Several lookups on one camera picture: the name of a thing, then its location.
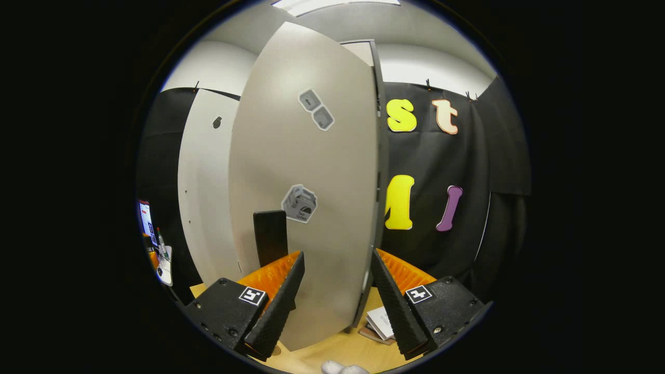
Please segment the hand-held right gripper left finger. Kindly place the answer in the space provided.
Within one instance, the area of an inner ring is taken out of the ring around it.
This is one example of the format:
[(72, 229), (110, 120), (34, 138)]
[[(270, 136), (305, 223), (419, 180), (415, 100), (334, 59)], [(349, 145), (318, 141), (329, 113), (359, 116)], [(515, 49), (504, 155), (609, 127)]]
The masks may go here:
[(304, 271), (304, 254), (296, 251), (239, 282), (218, 279), (184, 312), (224, 348), (266, 362), (295, 307)]

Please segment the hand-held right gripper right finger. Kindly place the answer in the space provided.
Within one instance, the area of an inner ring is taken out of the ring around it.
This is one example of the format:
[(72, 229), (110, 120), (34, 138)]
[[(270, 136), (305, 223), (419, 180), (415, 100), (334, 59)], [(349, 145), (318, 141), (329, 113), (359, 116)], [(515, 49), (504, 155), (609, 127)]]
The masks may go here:
[(449, 350), (494, 307), (492, 301), (483, 302), (455, 277), (432, 280), (378, 248), (372, 251), (370, 269), (397, 348), (406, 360)]

